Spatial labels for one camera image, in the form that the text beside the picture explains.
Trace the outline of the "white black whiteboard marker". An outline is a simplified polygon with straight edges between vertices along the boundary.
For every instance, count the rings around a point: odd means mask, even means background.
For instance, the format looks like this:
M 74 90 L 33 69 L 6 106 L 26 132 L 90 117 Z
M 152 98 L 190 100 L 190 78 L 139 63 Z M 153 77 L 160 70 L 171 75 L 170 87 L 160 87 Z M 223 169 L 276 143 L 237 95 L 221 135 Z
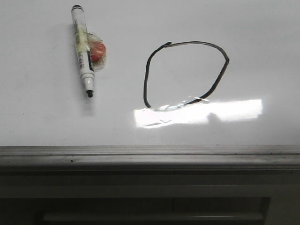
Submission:
M 90 45 L 88 42 L 88 32 L 83 8 L 80 5 L 74 5 L 71 10 L 71 15 L 75 34 L 75 49 L 79 75 L 84 84 L 87 96 L 92 98 L 94 92 L 94 69 L 90 56 Z

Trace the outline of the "red round magnet in tape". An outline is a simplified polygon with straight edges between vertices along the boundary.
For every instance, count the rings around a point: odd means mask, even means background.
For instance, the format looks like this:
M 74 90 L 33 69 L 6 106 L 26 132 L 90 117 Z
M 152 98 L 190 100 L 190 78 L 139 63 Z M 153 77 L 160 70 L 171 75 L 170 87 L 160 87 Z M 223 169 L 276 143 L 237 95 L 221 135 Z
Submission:
M 88 33 L 88 44 L 90 45 L 90 56 L 94 70 L 103 69 L 107 55 L 107 48 L 103 40 L 96 34 Z

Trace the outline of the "white whiteboard with aluminium frame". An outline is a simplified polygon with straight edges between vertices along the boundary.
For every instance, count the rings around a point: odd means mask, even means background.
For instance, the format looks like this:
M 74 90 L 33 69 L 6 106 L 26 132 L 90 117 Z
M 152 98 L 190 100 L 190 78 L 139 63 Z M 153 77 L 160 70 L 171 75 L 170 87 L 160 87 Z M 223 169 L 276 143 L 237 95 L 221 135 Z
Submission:
M 74 5 L 107 48 L 93 97 Z M 0 168 L 298 170 L 299 1 L 1 1 Z

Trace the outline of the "grey metal stand frame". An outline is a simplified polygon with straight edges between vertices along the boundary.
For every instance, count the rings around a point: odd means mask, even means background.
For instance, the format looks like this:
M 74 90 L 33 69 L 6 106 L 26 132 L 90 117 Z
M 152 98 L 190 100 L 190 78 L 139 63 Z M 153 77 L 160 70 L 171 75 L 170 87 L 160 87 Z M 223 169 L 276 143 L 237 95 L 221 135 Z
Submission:
M 2 172 L 3 225 L 297 225 L 300 173 Z

